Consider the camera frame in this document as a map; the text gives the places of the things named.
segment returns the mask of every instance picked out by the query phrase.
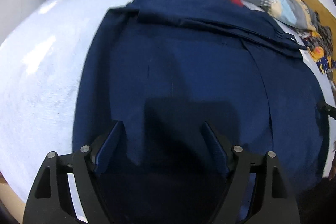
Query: dark blue garment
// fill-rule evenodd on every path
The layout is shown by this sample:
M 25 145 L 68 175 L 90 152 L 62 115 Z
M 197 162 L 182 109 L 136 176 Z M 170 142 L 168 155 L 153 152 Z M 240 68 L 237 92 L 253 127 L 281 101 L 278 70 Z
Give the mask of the dark blue garment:
M 124 122 L 99 177 L 120 223 L 205 223 L 223 178 L 200 127 L 274 150 L 297 192 L 322 175 L 329 126 L 293 36 L 229 0 L 134 0 L 109 10 L 88 52 L 73 149 Z

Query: metal screw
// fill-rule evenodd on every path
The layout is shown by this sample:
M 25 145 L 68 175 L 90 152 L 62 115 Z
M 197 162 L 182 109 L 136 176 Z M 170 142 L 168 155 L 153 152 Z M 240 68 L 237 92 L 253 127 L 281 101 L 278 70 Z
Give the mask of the metal screw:
M 240 153 L 240 152 L 243 151 L 243 148 L 242 148 L 241 146 L 239 146 L 239 145 L 235 145 L 235 146 L 233 147 L 233 150 L 236 151 L 236 152 L 238 152 L 238 153 Z
M 87 151 L 89 151 L 89 150 L 90 150 L 90 147 L 89 147 L 88 145 L 84 145 L 84 146 L 81 147 L 81 151 L 82 151 L 83 153 L 85 153 L 85 152 L 87 152 Z
M 47 154 L 47 157 L 52 159 L 55 155 L 56 155 L 56 153 L 54 151 L 51 151 Z
M 270 156 L 271 158 L 275 158 L 277 154 L 275 154 L 275 152 L 273 151 L 268 151 L 268 156 Z

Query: light blue fabric patch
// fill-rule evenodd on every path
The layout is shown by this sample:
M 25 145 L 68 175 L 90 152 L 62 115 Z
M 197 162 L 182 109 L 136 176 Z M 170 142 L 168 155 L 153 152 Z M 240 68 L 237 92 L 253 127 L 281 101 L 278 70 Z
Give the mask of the light blue fabric patch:
M 287 0 L 278 0 L 278 1 L 280 1 L 281 8 L 282 8 L 281 16 L 278 18 L 278 20 L 288 25 L 295 24 L 297 19 L 288 1 Z

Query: white bed sheet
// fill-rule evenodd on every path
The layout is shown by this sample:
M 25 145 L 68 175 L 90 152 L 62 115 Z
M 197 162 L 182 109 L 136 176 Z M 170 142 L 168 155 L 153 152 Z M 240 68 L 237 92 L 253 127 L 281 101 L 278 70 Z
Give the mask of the white bed sheet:
M 47 0 L 0 46 L 0 170 L 24 202 L 46 154 L 72 152 L 75 104 L 87 51 L 106 11 L 130 1 Z M 302 55 L 326 102 L 334 106 L 327 76 L 306 51 Z M 329 173 L 336 140 L 336 121 L 330 118 L 329 122 L 324 176 Z M 70 184 L 73 192 L 73 181 Z M 74 202 L 76 211 L 83 217 L 78 203 Z

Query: hand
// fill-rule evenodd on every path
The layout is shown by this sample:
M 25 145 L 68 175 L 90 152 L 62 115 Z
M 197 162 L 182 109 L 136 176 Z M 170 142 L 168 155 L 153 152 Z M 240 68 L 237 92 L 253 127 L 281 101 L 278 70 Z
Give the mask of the hand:
M 332 180 L 335 177 L 335 175 L 336 175 L 336 152 L 335 152 L 335 155 L 334 155 L 333 162 L 331 164 L 331 169 L 330 169 L 330 172 L 329 172 L 328 179 Z

